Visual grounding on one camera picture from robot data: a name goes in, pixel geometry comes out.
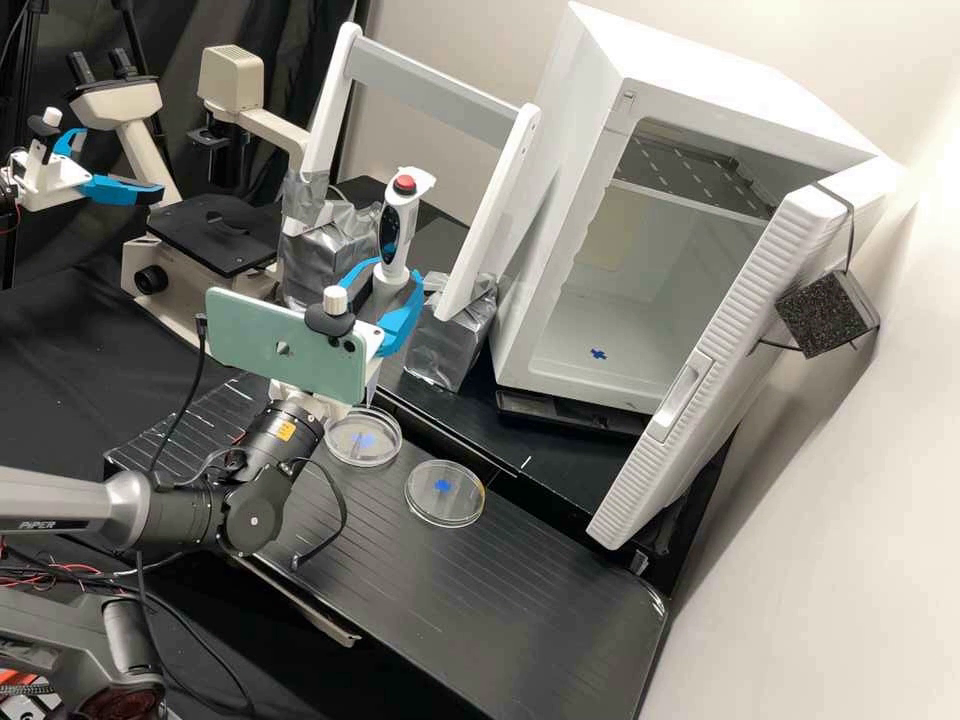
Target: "black tray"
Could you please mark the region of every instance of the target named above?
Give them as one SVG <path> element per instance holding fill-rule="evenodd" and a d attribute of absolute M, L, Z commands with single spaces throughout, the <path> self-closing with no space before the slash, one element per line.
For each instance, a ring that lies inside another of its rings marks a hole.
<path fill-rule="evenodd" d="M 225 278 L 273 262 L 279 207 L 256 208 L 232 195 L 198 195 L 150 213 L 157 237 Z"/>

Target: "black cloth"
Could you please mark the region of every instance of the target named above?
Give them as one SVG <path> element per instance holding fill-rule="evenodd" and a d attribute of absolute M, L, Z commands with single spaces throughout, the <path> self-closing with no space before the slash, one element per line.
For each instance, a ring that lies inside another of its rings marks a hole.
<path fill-rule="evenodd" d="M 119 289 L 111 258 L 0 293 L 0 464 L 89 480 L 165 414 L 196 352 Z M 200 392 L 230 371 L 208 360 Z"/>

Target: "red wire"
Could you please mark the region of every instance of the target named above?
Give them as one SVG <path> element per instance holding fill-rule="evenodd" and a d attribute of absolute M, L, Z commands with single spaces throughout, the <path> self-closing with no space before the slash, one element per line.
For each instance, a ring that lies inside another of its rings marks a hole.
<path fill-rule="evenodd" d="M 94 575 L 101 575 L 102 573 L 92 565 L 87 565 L 86 563 L 50 563 L 50 567 L 62 568 L 69 572 L 74 572 L 75 570 L 82 570 L 84 572 L 93 573 Z M 38 582 L 46 581 L 49 578 L 48 575 L 43 573 L 38 573 L 29 578 L 13 578 L 8 575 L 0 575 L 0 588 L 11 588 L 17 587 L 18 585 L 36 585 Z"/>
<path fill-rule="evenodd" d="M 59 568 L 63 568 L 64 570 L 70 570 L 71 572 L 73 571 L 74 568 L 80 568 L 81 570 L 85 570 L 86 572 L 91 572 L 94 575 L 102 574 L 99 570 L 93 567 L 93 565 L 86 565 L 84 563 L 65 563 L 63 565 L 61 565 L 60 563 L 54 563 L 51 567 L 59 567 Z"/>
<path fill-rule="evenodd" d="M 20 217 L 20 206 L 17 205 L 16 203 L 14 203 L 14 206 L 17 208 L 17 222 L 16 222 L 16 224 L 14 224 L 13 227 L 9 227 L 9 228 L 7 228 L 6 230 L 0 230 L 0 237 L 2 237 L 3 235 L 7 235 L 7 234 L 9 234 L 9 233 L 12 233 L 14 230 L 16 230 L 18 227 L 20 227 L 20 220 L 21 220 L 21 217 Z"/>

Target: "black knob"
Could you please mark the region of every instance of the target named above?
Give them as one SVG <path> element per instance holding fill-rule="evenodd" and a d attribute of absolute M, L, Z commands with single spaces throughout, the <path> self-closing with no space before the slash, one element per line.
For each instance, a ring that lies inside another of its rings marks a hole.
<path fill-rule="evenodd" d="M 166 290 L 170 281 L 166 270 L 159 265 L 150 265 L 133 274 L 133 284 L 144 295 L 153 295 Z"/>
<path fill-rule="evenodd" d="M 97 81 L 90 69 L 90 63 L 82 52 L 76 50 L 67 55 L 67 65 L 70 66 L 70 72 L 73 73 L 73 79 L 77 85 L 90 85 Z"/>
<path fill-rule="evenodd" d="M 110 64 L 113 65 L 113 76 L 117 80 L 126 80 L 137 74 L 137 68 L 130 62 L 127 51 L 123 48 L 114 48 L 107 53 L 110 58 Z"/>

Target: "cable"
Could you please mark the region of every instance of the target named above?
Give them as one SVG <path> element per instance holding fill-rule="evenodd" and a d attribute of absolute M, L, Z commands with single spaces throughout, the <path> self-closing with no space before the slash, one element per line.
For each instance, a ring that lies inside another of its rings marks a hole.
<path fill-rule="evenodd" d="M 199 551 L 184 550 L 180 552 L 175 552 L 172 555 L 168 555 L 167 557 L 163 558 L 162 560 L 157 560 L 156 562 L 152 562 L 149 565 L 144 565 L 143 572 L 156 570 L 157 568 L 163 567 L 164 565 L 169 565 L 170 563 L 176 562 L 177 560 L 184 557 L 185 555 L 189 555 L 191 552 L 199 552 Z M 100 573 L 100 575 L 97 576 L 97 579 L 101 579 L 101 578 L 112 579 L 112 578 L 118 578 L 118 577 L 127 577 L 129 575 L 136 575 L 138 572 L 139 570 L 137 568 L 133 568 L 131 570 L 117 570 L 116 572 Z"/>
<path fill-rule="evenodd" d="M 186 695 L 193 698 L 197 702 L 201 703 L 208 709 L 212 710 L 221 715 L 232 715 L 232 716 L 243 716 L 248 717 L 251 720 L 268 720 L 266 716 L 260 715 L 256 711 L 256 706 L 254 704 L 253 698 L 249 695 L 249 692 L 246 686 L 243 684 L 243 681 L 237 675 L 237 673 L 230 667 L 226 660 L 224 660 L 217 652 L 214 650 L 207 641 L 205 641 L 193 628 L 190 624 L 190 621 L 184 617 L 175 607 L 168 603 L 163 598 L 159 597 L 157 594 L 150 592 L 146 589 L 146 583 L 144 582 L 142 573 L 146 572 L 151 567 L 155 567 L 157 563 L 152 565 L 143 565 L 142 555 L 138 553 L 138 567 L 135 572 L 137 574 L 137 584 L 136 585 L 125 585 L 123 583 L 117 582 L 111 579 L 111 574 L 102 574 L 99 576 L 89 576 L 89 577 L 80 577 L 69 570 L 62 570 L 60 568 L 51 568 L 50 566 L 44 564 L 42 561 L 30 557 L 29 555 L 20 552 L 16 548 L 8 548 L 10 555 L 14 558 L 17 558 L 26 565 L 34 568 L 48 572 L 50 575 L 55 576 L 57 579 L 63 580 L 65 582 L 71 582 L 81 586 L 87 586 L 92 591 L 93 589 L 109 591 L 113 593 L 117 590 L 129 593 L 135 596 L 138 599 L 138 602 L 141 603 L 141 606 L 144 608 L 144 616 L 146 619 L 147 631 L 150 636 L 150 640 L 154 643 L 156 647 L 155 636 L 153 635 L 153 629 L 150 624 L 150 614 L 147 612 L 147 604 L 144 603 L 144 598 L 146 598 L 149 603 L 156 605 L 167 614 L 170 615 L 184 630 L 189 633 L 189 635 L 200 644 L 200 646 L 209 653 L 210 657 L 216 661 L 220 667 L 223 668 L 231 680 L 237 685 L 241 694 L 245 700 L 244 707 L 231 706 L 226 703 L 223 703 L 215 698 L 208 697 L 203 693 L 190 688 L 186 685 L 180 678 L 178 678 L 168 666 L 163 664 L 161 659 L 161 665 L 163 665 L 164 671 L 170 676 L 170 679 L 182 690 Z M 284 720 L 293 720 L 295 717 L 304 717 L 307 716 L 299 714 L 290 714 L 289 712 L 284 712 Z"/>
<path fill-rule="evenodd" d="M 174 620 L 180 623 L 183 629 L 186 630 L 194 640 L 200 643 L 200 646 L 204 650 L 206 650 L 207 653 L 210 655 L 210 657 L 213 658 L 214 661 L 216 661 L 216 663 L 221 668 L 223 668 L 224 672 L 226 672 L 227 675 L 230 676 L 230 679 L 233 680 L 234 684 L 237 686 L 237 689 L 240 690 L 240 694 L 243 695 L 245 705 L 243 707 L 236 707 L 234 705 L 228 705 L 226 703 L 220 702 L 219 700 L 214 700 L 213 698 L 203 695 L 202 693 L 198 692 L 197 690 L 193 689 L 192 687 L 184 683 L 183 680 L 180 677 L 178 677 L 177 674 L 173 672 L 173 670 L 167 665 L 167 663 L 163 661 L 163 658 L 160 657 L 160 651 L 157 646 L 156 636 L 153 633 L 153 625 L 150 622 L 150 613 L 148 612 L 148 608 L 147 608 L 148 595 L 147 595 L 146 583 L 144 582 L 144 577 L 143 577 L 143 553 L 141 553 L 139 550 L 137 551 L 137 590 L 139 591 L 140 604 L 143 606 L 143 615 L 146 621 L 147 636 L 149 637 L 150 642 L 153 643 L 154 648 L 157 649 L 157 657 L 160 658 L 160 665 L 163 668 L 164 672 L 167 673 L 167 675 L 169 675 L 170 678 L 178 686 L 180 686 L 180 689 L 182 689 L 185 693 L 187 693 L 187 695 L 192 697 L 194 700 L 196 700 L 206 708 L 213 710 L 214 712 L 229 712 L 234 714 L 247 715 L 249 717 L 256 717 L 257 712 L 256 712 L 256 706 L 254 705 L 254 702 L 253 702 L 253 698 L 250 697 L 250 693 L 248 692 L 246 685 L 243 684 L 243 681 L 237 675 L 236 671 L 234 671 L 234 669 L 230 667 L 230 665 L 227 663 L 226 660 L 220 657 L 219 653 L 217 653 L 217 651 L 214 650 L 206 642 L 206 640 L 200 637 L 200 634 L 193 629 L 189 621 L 186 618 L 184 618 L 176 608 L 174 608 L 172 605 L 167 603 L 165 600 L 157 597 L 156 595 L 151 594 L 150 600 L 156 603 L 157 605 L 159 605 L 160 607 L 162 607 L 164 610 L 166 610 L 167 613 L 169 613 Z"/>
<path fill-rule="evenodd" d="M 340 196 L 340 199 L 343 200 L 344 202 L 350 202 L 349 200 L 347 200 L 347 196 L 343 194 L 343 190 L 338 188 L 336 185 L 329 185 L 327 186 L 327 189 L 333 190 L 337 195 Z"/>
<path fill-rule="evenodd" d="M 853 236 L 856 233 L 856 226 L 854 224 L 854 218 L 856 216 L 857 209 L 853 206 L 853 203 L 847 200 L 842 195 L 837 195 L 833 190 L 820 183 L 816 182 L 813 186 L 822 192 L 824 195 L 833 198 L 838 203 L 843 205 L 846 208 L 847 214 L 850 216 L 850 238 L 847 240 L 847 260 L 843 264 L 843 274 L 846 275 L 850 271 L 850 260 L 853 258 Z"/>
<path fill-rule="evenodd" d="M 757 345 L 769 345 L 770 347 L 778 347 L 781 350 L 796 350 L 797 352 L 803 352 L 796 345 L 785 345 L 783 343 L 774 342 L 773 340 L 764 340 L 763 338 L 757 339 Z"/>
<path fill-rule="evenodd" d="M 240 448 L 240 447 L 235 447 L 235 446 L 230 446 L 230 447 L 226 447 L 226 448 L 220 448 L 219 450 L 214 450 L 212 453 L 210 453 L 209 455 L 207 455 L 207 457 L 205 457 L 205 458 L 203 459 L 203 462 L 200 463 L 200 469 L 197 470 L 197 472 L 193 474 L 193 477 L 187 478 L 186 480 L 181 480 L 181 481 L 178 482 L 178 483 L 174 483 L 173 486 L 174 486 L 174 487 L 186 487 L 187 485 L 192 485 L 193 483 L 195 483 L 197 480 L 199 480 L 201 477 L 203 477 L 203 475 L 204 475 L 205 473 L 209 472 L 210 470 L 229 470 L 230 468 L 221 467 L 221 466 L 219 466 L 219 465 L 211 465 L 211 463 L 212 463 L 215 459 L 217 459 L 218 457 L 222 457 L 222 456 L 224 456 L 224 455 L 227 455 L 227 454 L 233 453 L 233 452 L 241 453 L 244 457 L 246 457 L 246 455 L 247 455 L 247 451 L 246 451 L 246 450 L 244 450 L 243 448 Z"/>
<path fill-rule="evenodd" d="M 167 442 L 170 440 L 170 436 L 173 435 L 173 431 L 176 430 L 177 425 L 179 425 L 180 421 L 183 419 L 184 414 L 187 412 L 187 408 L 189 408 L 190 403 L 193 402 L 193 396 L 197 394 L 197 388 L 200 386 L 200 378 L 203 375 L 203 362 L 207 357 L 207 317 L 203 313 L 197 313 L 195 319 L 197 322 L 197 338 L 200 341 L 200 352 L 197 356 L 197 369 L 193 375 L 193 383 L 190 385 L 190 390 L 187 392 L 187 397 L 183 401 L 183 405 L 181 406 L 180 410 L 177 411 L 177 414 L 174 416 L 173 421 L 167 428 L 167 431 L 160 439 L 160 444 L 157 445 L 157 449 L 154 451 L 153 457 L 150 458 L 150 464 L 147 466 L 148 475 L 153 472 L 153 469 L 156 467 L 157 460 L 160 459 L 160 455 L 163 453 L 163 448 L 166 447 Z"/>
<path fill-rule="evenodd" d="M 6 190 L 3 191 L 3 195 L 4 197 L 7 196 Z M 13 225 L 8 227 L 6 230 L 0 230 L 0 237 L 3 237 L 4 235 L 9 235 L 10 233 L 12 233 L 14 230 L 20 227 L 20 222 L 23 220 L 23 216 L 20 214 L 20 205 L 19 203 L 17 203 L 16 200 L 14 200 L 13 206 L 16 208 L 17 221 Z"/>
<path fill-rule="evenodd" d="M 347 500 L 346 498 L 343 497 L 343 493 L 341 492 L 340 487 L 333 481 L 333 478 L 330 476 L 330 473 L 327 472 L 327 469 L 323 465 L 318 463 L 316 460 L 313 460 L 312 458 L 307 458 L 307 457 L 295 457 L 295 458 L 290 458 L 290 460 L 288 460 L 287 462 L 288 463 L 302 462 L 305 465 L 307 464 L 313 465 L 318 470 L 320 470 L 321 474 L 326 479 L 327 484 L 330 486 L 330 489 L 333 491 L 334 497 L 336 497 L 337 499 L 337 505 L 340 506 L 340 527 L 338 527 L 330 537 L 328 537 L 319 545 L 311 548 L 310 550 L 303 553 L 302 555 L 300 553 L 294 553 L 293 557 L 290 558 L 290 567 L 291 569 L 293 569 L 294 572 L 296 572 L 301 565 L 303 565 L 304 563 L 310 562 L 325 547 L 327 547 L 330 543 L 332 543 L 334 540 L 340 537 L 340 533 L 342 533 L 343 529 L 347 526 L 347 517 L 348 517 Z"/>
<path fill-rule="evenodd" d="M 7 34 L 7 40 L 3 43 L 3 50 L 0 50 L 0 68 L 3 68 L 3 61 L 7 59 L 7 50 L 10 49 L 10 43 L 13 40 L 13 36 L 17 34 L 17 28 L 20 27 L 20 23 L 23 22 L 24 15 L 27 14 L 27 7 L 30 5 L 30 0 L 24 0 L 23 7 L 20 8 L 20 13 L 17 15 L 17 19 L 13 21 L 13 25 L 10 27 L 10 32 Z"/>

